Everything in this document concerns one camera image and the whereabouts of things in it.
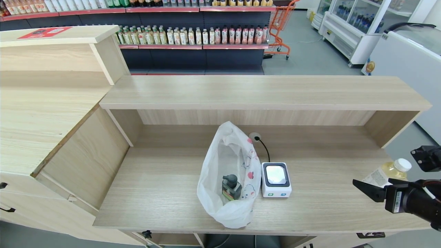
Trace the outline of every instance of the red sign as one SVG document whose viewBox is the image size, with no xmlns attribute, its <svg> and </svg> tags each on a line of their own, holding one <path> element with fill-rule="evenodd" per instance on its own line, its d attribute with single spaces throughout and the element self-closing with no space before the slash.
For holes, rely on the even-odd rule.
<svg viewBox="0 0 441 248">
<path fill-rule="evenodd" d="M 46 38 L 46 37 L 52 37 L 56 34 L 59 34 L 61 32 L 64 32 L 68 29 L 72 28 L 71 26 L 68 27 L 48 27 L 48 28 L 40 28 L 38 30 L 35 30 L 32 33 L 23 35 L 19 39 L 30 39 L 30 38 Z"/>
</svg>

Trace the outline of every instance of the plastic bag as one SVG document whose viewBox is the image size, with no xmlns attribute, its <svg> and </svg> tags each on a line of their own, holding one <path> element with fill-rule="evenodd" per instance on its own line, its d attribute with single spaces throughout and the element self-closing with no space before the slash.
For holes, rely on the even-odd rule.
<svg viewBox="0 0 441 248">
<path fill-rule="evenodd" d="M 198 198 L 205 211 L 228 228 L 251 222 L 259 194 L 261 164 L 251 139 L 230 121 L 217 130 L 202 164 Z M 222 177 L 234 174 L 242 191 L 238 200 L 222 195 Z"/>
</svg>

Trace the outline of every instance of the yellow liquid bottle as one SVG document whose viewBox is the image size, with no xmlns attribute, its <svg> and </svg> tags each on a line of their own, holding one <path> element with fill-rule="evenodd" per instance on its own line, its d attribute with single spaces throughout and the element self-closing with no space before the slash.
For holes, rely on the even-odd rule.
<svg viewBox="0 0 441 248">
<path fill-rule="evenodd" d="M 412 168 L 412 164 L 399 158 L 394 162 L 387 162 L 363 179 L 363 182 L 379 187 L 390 185 L 389 178 L 407 180 L 407 171 Z"/>
</svg>

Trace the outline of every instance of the orange shopping cart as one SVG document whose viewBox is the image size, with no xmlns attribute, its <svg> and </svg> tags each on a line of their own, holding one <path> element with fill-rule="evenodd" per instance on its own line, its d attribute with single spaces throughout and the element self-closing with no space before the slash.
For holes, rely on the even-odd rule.
<svg viewBox="0 0 441 248">
<path fill-rule="evenodd" d="M 271 13 L 271 19 L 269 22 L 269 37 L 274 37 L 274 43 L 269 44 L 269 48 L 271 51 L 265 51 L 265 53 L 269 54 L 286 54 L 286 59 L 289 58 L 289 53 L 291 49 L 288 45 L 283 43 L 282 38 L 279 37 L 281 31 L 285 29 L 286 23 L 291 16 L 292 11 L 295 8 L 295 3 L 300 0 L 291 1 L 288 6 L 280 6 L 276 7 L 276 11 Z M 285 47 L 287 49 L 286 52 L 281 52 L 281 48 Z"/>
</svg>

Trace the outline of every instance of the glass door fridge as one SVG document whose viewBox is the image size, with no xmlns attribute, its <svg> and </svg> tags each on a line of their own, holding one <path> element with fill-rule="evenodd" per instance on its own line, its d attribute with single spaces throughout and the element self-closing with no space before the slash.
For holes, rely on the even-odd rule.
<svg viewBox="0 0 441 248">
<path fill-rule="evenodd" d="M 386 27 L 422 23 L 436 0 L 334 0 L 319 34 L 348 59 L 364 64 Z"/>
<path fill-rule="evenodd" d="M 321 21 L 323 20 L 323 16 L 325 15 L 325 12 L 329 10 L 329 7 L 331 7 L 332 0 L 321 0 L 317 13 L 314 15 L 314 18 L 312 19 L 311 25 L 315 29 L 319 29 L 321 25 Z"/>
</svg>

